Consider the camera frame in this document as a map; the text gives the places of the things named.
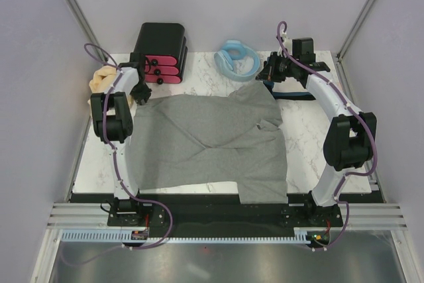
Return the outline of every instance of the gray cloth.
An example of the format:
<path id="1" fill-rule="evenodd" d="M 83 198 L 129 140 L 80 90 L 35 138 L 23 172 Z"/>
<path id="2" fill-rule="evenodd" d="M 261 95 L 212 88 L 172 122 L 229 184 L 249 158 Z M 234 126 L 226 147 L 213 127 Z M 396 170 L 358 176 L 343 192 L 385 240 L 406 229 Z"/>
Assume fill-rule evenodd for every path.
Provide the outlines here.
<path id="1" fill-rule="evenodd" d="M 281 123 L 262 82 L 228 97 L 151 99 L 137 107 L 129 165 L 142 190 L 232 181 L 241 203 L 287 203 Z"/>

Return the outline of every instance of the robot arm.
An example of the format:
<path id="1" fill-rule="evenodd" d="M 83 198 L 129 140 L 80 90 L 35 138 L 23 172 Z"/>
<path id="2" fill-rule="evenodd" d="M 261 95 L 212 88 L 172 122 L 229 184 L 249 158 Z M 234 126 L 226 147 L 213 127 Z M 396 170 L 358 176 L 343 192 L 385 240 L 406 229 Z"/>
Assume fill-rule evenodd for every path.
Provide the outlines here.
<path id="1" fill-rule="evenodd" d="M 129 195 L 121 186 L 117 176 L 118 171 L 119 177 L 127 187 L 127 190 L 134 195 L 138 193 L 138 186 L 128 163 L 129 144 L 133 133 L 133 118 L 131 117 L 127 96 L 132 95 L 140 105 L 147 102 L 150 97 L 151 90 L 144 82 L 144 65 L 140 65 L 141 63 L 138 61 L 120 65 L 113 83 L 116 83 L 117 78 L 119 78 L 119 81 L 111 90 L 106 108 L 105 98 L 109 87 L 103 93 L 93 93 L 90 97 L 94 132 L 105 143 L 109 153 L 115 181 L 114 195 L 119 199 L 129 199 Z M 110 109 L 115 110 L 115 114 L 106 116 L 105 127 L 109 143 L 105 141 L 103 135 L 103 114 L 105 109 L 106 112 Z M 113 160 L 114 152 L 117 154 L 116 162 Z"/>
<path id="2" fill-rule="evenodd" d="M 315 61 L 311 38 L 293 39 L 292 50 L 296 60 L 333 81 L 329 67 L 324 62 Z M 369 138 L 362 125 L 346 108 L 332 87 L 319 76 L 310 74 L 292 63 L 290 59 L 277 52 L 271 53 L 268 61 L 264 63 L 264 69 L 256 77 L 257 80 L 268 82 L 283 82 L 286 78 L 295 78 L 299 81 L 315 97 L 331 122 L 323 146 L 327 164 L 311 193 L 317 207 L 333 206 L 344 186 L 345 174 L 361 167 L 372 158 Z M 343 97 L 353 111 L 364 120 L 375 137 L 377 124 L 375 115 L 363 113 L 344 94 Z"/>

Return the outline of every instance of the beige cloth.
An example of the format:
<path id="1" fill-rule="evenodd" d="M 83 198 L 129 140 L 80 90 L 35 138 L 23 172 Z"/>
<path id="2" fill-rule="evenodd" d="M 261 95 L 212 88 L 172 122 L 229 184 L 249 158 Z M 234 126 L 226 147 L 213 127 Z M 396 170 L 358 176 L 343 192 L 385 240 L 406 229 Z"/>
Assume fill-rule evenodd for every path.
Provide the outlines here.
<path id="1" fill-rule="evenodd" d="M 94 72 L 93 79 L 88 83 L 92 93 L 104 92 L 113 82 L 117 75 L 117 69 L 111 66 L 104 66 Z M 133 98 L 131 95 L 127 97 L 128 105 L 133 106 Z"/>

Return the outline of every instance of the pink drawer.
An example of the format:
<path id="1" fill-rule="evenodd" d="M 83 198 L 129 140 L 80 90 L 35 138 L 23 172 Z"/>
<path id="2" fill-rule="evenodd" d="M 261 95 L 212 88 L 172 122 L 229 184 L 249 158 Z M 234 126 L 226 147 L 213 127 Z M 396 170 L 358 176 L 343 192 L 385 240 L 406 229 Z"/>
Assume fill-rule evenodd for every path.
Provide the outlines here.
<path id="1" fill-rule="evenodd" d="M 179 72 L 180 71 L 175 66 L 152 66 L 146 75 L 152 74 L 155 76 L 176 76 Z"/>
<path id="2" fill-rule="evenodd" d="M 157 84 L 162 84 L 162 83 L 178 84 L 181 82 L 181 78 L 177 76 L 167 76 L 167 75 L 155 76 L 154 74 L 146 74 L 146 82 L 157 83 Z"/>
<path id="3" fill-rule="evenodd" d="M 146 56 L 150 63 L 153 65 L 163 65 L 163 66 L 175 66 L 177 64 L 177 59 L 173 56 Z"/>

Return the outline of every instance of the white marble surface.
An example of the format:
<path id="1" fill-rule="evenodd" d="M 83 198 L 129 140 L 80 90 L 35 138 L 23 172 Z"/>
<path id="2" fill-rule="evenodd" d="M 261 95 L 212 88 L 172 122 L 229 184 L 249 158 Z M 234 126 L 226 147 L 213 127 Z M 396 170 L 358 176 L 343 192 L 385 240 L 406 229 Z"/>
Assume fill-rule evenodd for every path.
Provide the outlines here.
<path id="1" fill-rule="evenodd" d="M 264 61 L 269 56 L 269 52 L 259 52 L 259 55 L 261 61 Z M 118 63 L 124 62 L 127 61 L 128 54 L 116 54 L 114 57 Z M 318 51 L 317 61 L 326 62 L 333 76 L 337 78 L 330 52 Z M 246 72 L 251 66 L 252 59 L 248 58 L 241 71 Z M 189 53 L 182 83 L 149 84 L 153 90 L 152 98 L 177 94 L 228 96 L 228 94 L 242 85 L 242 83 L 227 79 L 216 71 L 213 52 Z M 284 83 L 276 84 L 274 90 L 303 91 L 303 88 L 295 80 L 288 79 Z M 329 128 L 329 120 L 316 101 L 279 100 L 278 104 L 283 118 L 283 124 L 280 128 L 286 138 L 288 193 L 306 193 L 315 187 L 325 167 L 322 149 Z M 134 115 L 135 105 L 131 111 Z M 113 189 L 113 175 L 109 156 L 103 143 L 95 136 L 91 126 L 85 142 L 73 192 L 79 194 L 112 193 Z M 237 193 L 237 184 L 235 182 L 216 182 L 146 190 L 143 192 L 234 194 Z M 371 192 L 367 177 L 350 177 L 343 192 Z"/>

